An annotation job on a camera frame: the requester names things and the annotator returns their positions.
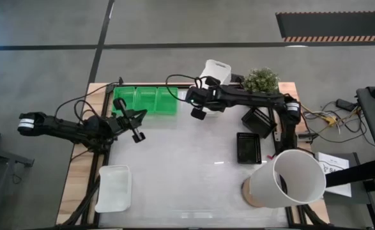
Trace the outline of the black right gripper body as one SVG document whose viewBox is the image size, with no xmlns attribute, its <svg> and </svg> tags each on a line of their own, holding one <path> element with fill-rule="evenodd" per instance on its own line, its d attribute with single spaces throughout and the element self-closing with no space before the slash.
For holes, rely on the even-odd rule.
<svg viewBox="0 0 375 230">
<path fill-rule="evenodd" d="M 214 77 L 196 77 L 196 81 L 199 82 L 197 88 L 202 88 L 207 91 L 207 98 L 203 105 L 195 105 L 192 103 L 194 108 L 190 115 L 196 119 L 203 120 L 206 116 L 206 112 L 203 112 L 203 108 L 215 103 L 215 92 L 218 86 L 220 86 L 220 81 Z"/>
</svg>

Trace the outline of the black floor mat striped edge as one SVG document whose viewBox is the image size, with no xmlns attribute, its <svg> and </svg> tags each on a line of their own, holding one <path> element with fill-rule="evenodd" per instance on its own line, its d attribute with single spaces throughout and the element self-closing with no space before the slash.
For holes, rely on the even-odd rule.
<svg viewBox="0 0 375 230">
<path fill-rule="evenodd" d="M 280 12 L 285 42 L 375 42 L 375 11 Z"/>
</svg>

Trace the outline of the black aluminium table frame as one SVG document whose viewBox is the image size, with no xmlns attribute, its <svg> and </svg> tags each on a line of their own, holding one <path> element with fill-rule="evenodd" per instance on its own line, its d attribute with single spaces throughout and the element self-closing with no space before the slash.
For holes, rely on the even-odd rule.
<svg viewBox="0 0 375 230">
<path fill-rule="evenodd" d="M 98 114 L 108 114 L 111 115 L 111 105 L 109 108 L 103 103 L 108 100 L 109 103 L 112 102 L 111 89 L 101 88 L 107 83 L 90 83 L 87 93 L 95 91 L 92 95 L 85 97 L 86 101 L 89 102 L 92 107 L 97 111 Z M 129 87 L 164 87 L 165 83 L 124 83 L 124 86 Z M 190 87 L 191 83 L 179 82 L 170 83 L 171 87 L 177 87 L 180 89 L 185 89 Z M 279 82 L 279 91 L 281 93 L 289 93 L 292 97 L 299 99 L 298 92 L 296 90 L 296 85 L 294 82 Z M 306 131 L 306 122 L 301 121 L 301 123 L 296 127 L 297 132 Z M 82 152 L 87 150 L 82 144 L 74 144 L 71 157 L 76 157 Z M 104 155 L 96 155 L 94 153 L 86 152 L 83 155 L 76 158 L 73 162 L 70 162 L 68 167 L 68 174 L 66 176 L 65 186 L 63 190 L 63 196 L 61 203 L 59 205 L 59 211 L 57 214 L 57 219 L 55 225 L 57 229 L 62 229 L 64 224 L 74 213 L 74 211 L 80 206 L 83 198 L 88 192 L 88 185 L 93 186 L 96 180 L 96 170 L 105 165 L 104 160 L 108 160 Z M 72 224 L 74 226 L 96 226 L 99 221 L 99 214 L 95 214 L 95 204 L 96 204 L 97 194 L 93 194 L 90 203 L 85 207 L 82 214 L 79 215 L 78 220 Z M 324 199 L 320 199 L 309 205 L 310 208 L 316 213 L 323 222 L 329 223 L 330 219 L 328 216 L 328 211 Z M 291 221 L 295 224 L 308 224 L 312 225 L 312 221 L 307 216 L 307 214 L 302 211 L 301 208 L 295 206 L 290 209 L 286 208 L 289 212 L 289 222 Z"/>
</svg>

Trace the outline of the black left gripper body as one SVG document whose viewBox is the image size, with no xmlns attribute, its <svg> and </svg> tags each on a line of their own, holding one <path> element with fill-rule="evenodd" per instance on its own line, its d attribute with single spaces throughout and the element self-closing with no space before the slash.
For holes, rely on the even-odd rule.
<svg viewBox="0 0 375 230">
<path fill-rule="evenodd" d="M 122 133 L 131 130 L 133 133 L 133 140 L 135 143 L 145 140 L 145 135 L 138 130 L 138 127 L 134 127 L 133 116 L 128 116 L 128 110 L 126 110 L 126 103 L 122 98 L 113 100 L 115 109 L 120 110 L 122 115 L 119 117 L 109 118 L 109 127 L 114 137 L 121 135 Z"/>
</svg>

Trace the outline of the white printed paper sheet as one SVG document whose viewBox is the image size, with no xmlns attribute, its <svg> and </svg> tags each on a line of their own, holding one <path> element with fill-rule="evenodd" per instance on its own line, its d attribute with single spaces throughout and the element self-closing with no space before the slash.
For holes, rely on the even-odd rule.
<svg viewBox="0 0 375 230">
<path fill-rule="evenodd" d="M 349 168 L 349 160 L 317 152 L 316 160 L 325 174 L 334 173 Z M 338 185 L 335 187 L 328 187 L 326 192 L 337 194 L 345 197 L 352 197 L 351 184 Z"/>
</svg>

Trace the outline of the potted green plant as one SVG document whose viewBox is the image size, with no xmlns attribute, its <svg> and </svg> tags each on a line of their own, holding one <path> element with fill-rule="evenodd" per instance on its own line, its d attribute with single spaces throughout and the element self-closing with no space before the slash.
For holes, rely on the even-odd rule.
<svg viewBox="0 0 375 230">
<path fill-rule="evenodd" d="M 244 76 L 243 87 L 251 92 L 278 92 L 279 75 L 270 68 L 251 69 L 249 74 Z"/>
</svg>

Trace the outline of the black power adapter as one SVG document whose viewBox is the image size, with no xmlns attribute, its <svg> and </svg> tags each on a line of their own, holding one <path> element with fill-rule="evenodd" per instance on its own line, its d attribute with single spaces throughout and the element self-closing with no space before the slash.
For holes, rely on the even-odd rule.
<svg viewBox="0 0 375 230">
<path fill-rule="evenodd" d="M 335 101 L 335 106 L 342 110 L 352 112 L 357 106 L 357 103 L 352 103 L 343 99 L 337 99 Z"/>
</svg>

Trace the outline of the black plastic mesh basket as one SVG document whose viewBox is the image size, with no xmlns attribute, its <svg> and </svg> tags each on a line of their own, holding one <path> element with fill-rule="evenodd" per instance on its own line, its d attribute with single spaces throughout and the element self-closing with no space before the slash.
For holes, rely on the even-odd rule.
<svg viewBox="0 0 375 230">
<path fill-rule="evenodd" d="M 276 122 L 270 119 L 257 107 L 251 108 L 242 118 L 243 125 L 251 132 L 258 134 L 261 138 L 267 138 L 277 126 Z"/>
<path fill-rule="evenodd" d="M 261 143 L 258 134 L 238 132 L 236 140 L 239 164 L 261 164 Z"/>
</svg>

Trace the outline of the black support beam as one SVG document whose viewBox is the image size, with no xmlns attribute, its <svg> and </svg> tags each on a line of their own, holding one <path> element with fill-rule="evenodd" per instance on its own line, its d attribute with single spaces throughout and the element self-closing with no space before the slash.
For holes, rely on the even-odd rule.
<svg viewBox="0 0 375 230">
<path fill-rule="evenodd" d="M 325 175 L 326 187 L 336 187 L 357 181 L 375 179 L 375 160 Z"/>
</svg>

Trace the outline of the round wooden lamp base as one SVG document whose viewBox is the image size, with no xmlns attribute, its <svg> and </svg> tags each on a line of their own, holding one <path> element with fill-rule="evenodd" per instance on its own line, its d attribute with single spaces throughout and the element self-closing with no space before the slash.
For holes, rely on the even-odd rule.
<svg viewBox="0 0 375 230">
<path fill-rule="evenodd" d="M 263 208 L 263 205 L 256 201 L 252 195 L 250 194 L 250 178 L 247 178 L 244 180 L 244 182 L 241 185 L 241 194 L 243 197 L 243 200 L 250 206 L 255 208 Z"/>
</svg>

